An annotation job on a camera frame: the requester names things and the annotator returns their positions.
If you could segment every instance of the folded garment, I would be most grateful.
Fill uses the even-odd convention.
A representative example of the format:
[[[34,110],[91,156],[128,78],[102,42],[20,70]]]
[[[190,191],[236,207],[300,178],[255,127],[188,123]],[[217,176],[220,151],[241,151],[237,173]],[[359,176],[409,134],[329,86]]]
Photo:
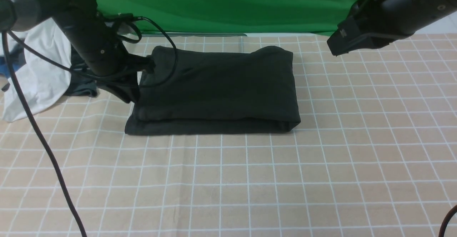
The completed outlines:
[[[268,46],[250,54],[179,50],[173,77],[141,89],[125,133],[139,136],[221,133],[284,133],[300,123],[293,53]],[[168,76],[172,48],[158,46],[155,74],[141,85]]]

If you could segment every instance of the green backdrop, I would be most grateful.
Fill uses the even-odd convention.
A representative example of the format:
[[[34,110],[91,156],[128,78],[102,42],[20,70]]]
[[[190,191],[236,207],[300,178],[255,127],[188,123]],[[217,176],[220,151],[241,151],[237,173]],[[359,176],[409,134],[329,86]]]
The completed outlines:
[[[356,0],[97,0],[177,32],[332,32]],[[155,30],[141,24],[144,32]]]

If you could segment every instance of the white cloth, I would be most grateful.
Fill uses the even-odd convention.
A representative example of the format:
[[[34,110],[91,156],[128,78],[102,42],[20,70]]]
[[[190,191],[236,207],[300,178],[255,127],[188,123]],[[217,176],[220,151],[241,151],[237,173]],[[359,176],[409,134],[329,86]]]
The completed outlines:
[[[53,19],[48,19],[28,32],[15,32],[24,42],[45,57],[70,68],[71,45]],[[10,50],[17,43],[8,39]],[[26,64],[17,72],[17,78],[33,114],[51,107],[67,91],[71,74],[24,50]],[[10,89],[5,92],[3,120],[13,122],[26,118],[11,79]]]

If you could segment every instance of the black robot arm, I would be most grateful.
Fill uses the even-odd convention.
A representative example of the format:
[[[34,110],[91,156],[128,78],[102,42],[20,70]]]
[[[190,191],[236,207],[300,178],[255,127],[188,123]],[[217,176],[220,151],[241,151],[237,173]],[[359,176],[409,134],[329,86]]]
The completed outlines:
[[[327,44],[333,55],[379,49],[457,10],[457,0],[358,0]]]
[[[0,30],[18,32],[52,17],[88,66],[85,74],[100,79],[98,87],[127,103],[139,99],[137,71],[153,68],[153,61],[127,52],[96,0],[0,0],[0,14]]]

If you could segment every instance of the black cable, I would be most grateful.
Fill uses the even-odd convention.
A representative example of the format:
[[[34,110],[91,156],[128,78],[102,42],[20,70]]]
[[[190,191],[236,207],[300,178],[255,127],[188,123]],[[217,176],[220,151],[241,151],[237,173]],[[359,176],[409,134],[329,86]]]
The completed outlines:
[[[43,133],[41,133],[41,130],[40,130],[38,124],[36,123],[35,118],[33,117],[30,107],[27,104],[27,100],[24,97],[24,93],[22,92],[21,86],[19,85],[19,81],[17,79],[16,72],[14,71],[13,64],[11,63],[11,59],[10,59],[10,50],[8,48],[8,36],[6,35],[5,31],[3,31],[1,33],[1,36],[2,36],[2,43],[3,43],[3,52],[5,54],[5,61],[8,66],[8,70],[10,71],[11,80],[13,82],[14,88],[16,89],[17,96],[18,96],[19,100],[21,101],[22,106],[24,107],[24,110],[27,114],[27,117],[30,121],[30,124],[31,124],[33,130],[36,133],[36,136],[38,136],[41,144],[43,144],[43,147],[47,152],[47,155],[49,156],[49,159],[51,159],[51,162],[52,162],[52,165],[54,166],[54,170],[56,171],[60,186],[62,187],[62,192],[64,193],[65,200],[67,201],[68,207],[70,208],[70,211],[73,214],[73,217],[75,218],[76,223],[78,224],[78,227],[81,232],[81,236],[87,237],[87,234],[84,229],[84,225],[81,221],[80,216],[78,215],[78,211],[76,211],[76,208],[73,205],[73,202],[71,201],[71,197],[70,197],[70,194],[68,193],[67,186],[65,185],[64,177],[62,176],[62,172],[60,171],[59,164],[57,163],[57,160],[54,157],[54,154],[53,154],[51,148],[49,147],[49,144],[47,143],[46,139],[44,138]]]
[[[170,36],[156,22],[154,22],[152,19],[149,19],[149,18],[144,17],[144,16],[135,17],[135,21],[141,21],[141,20],[147,21],[150,24],[152,24],[153,26],[155,26],[155,28],[157,28],[161,32],[161,34],[163,34],[165,36],[165,38],[170,42],[170,44],[173,47],[173,50],[175,52],[175,61],[173,63],[173,67],[171,68],[170,74],[168,74],[168,76],[165,79],[163,79],[162,81],[160,81],[158,83],[155,83],[155,84],[139,85],[140,88],[158,87],[158,86],[164,84],[165,82],[167,82],[173,76],[173,74],[175,73],[176,68],[178,66],[178,48],[176,48],[176,45],[173,42],[173,40],[170,38]],[[58,68],[60,68],[62,70],[65,70],[67,72],[74,73],[74,74],[86,77],[86,78],[91,79],[91,80],[104,82],[105,84],[111,84],[111,85],[122,86],[122,87],[131,87],[131,88],[136,88],[137,87],[137,86],[132,86],[132,85],[129,85],[129,84],[120,84],[120,83],[113,82],[113,81],[106,81],[106,80],[100,79],[97,76],[92,76],[92,75],[89,75],[89,74],[82,73],[80,71],[76,71],[76,70],[67,68],[66,66],[63,66],[60,63],[57,63],[57,62],[55,62],[55,61],[53,61],[53,60],[51,60],[49,58],[46,58],[45,56],[43,56],[42,54],[40,54],[39,52],[37,52],[36,50],[31,48],[30,46],[28,46],[26,43],[24,43],[24,41],[22,41],[12,31],[8,31],[8,34],[17,43],[19,43],[22,47],[24,47],[24,49],[28,50],[30,53],[32,53],[33,55],[37,56],[38,58],[41,58],[42,60],[46,61],[47,63],[50,63],[51,65],[54,65],[54,66],[57,66]]]
[[[447,225],[451,221],[452,217],[457,214],[457,206],[453,207],[449,213],[447,213],[446,217],[444,217],[443,222],[441,223],[440,232],[438,233],[438,237],[444,237],[446,232]]]
[[[168,40],[168,42],[170,42],[171,46],[173,47],[173,51],[175,52],[175,62],[173,63],[173,67],[171,68],[170,74],[168,74],[168,76],[165,79],[163,79],[162,81],[160,81],[158,83],[141,85],[140,87],[149,88],[149,87],[160,86],[160,85],[164,84],[165,82],[167,82],[168,80],[170,80],[170,78],[173,76],[173,74],[175,74],[176,68],[178,67],[178,48],[176,48],[176,45],[173,42],[173,40],[170,38],[170,36],[152,19],[149,19],[145,16],[139,16],[139,17],[136,17],[135,20],[136,21],[144,20],[144,21],[149,22],[153,26],[155,26],[155,28],[157,28],[157,30],[159,30],[164,35],[164,37]]]

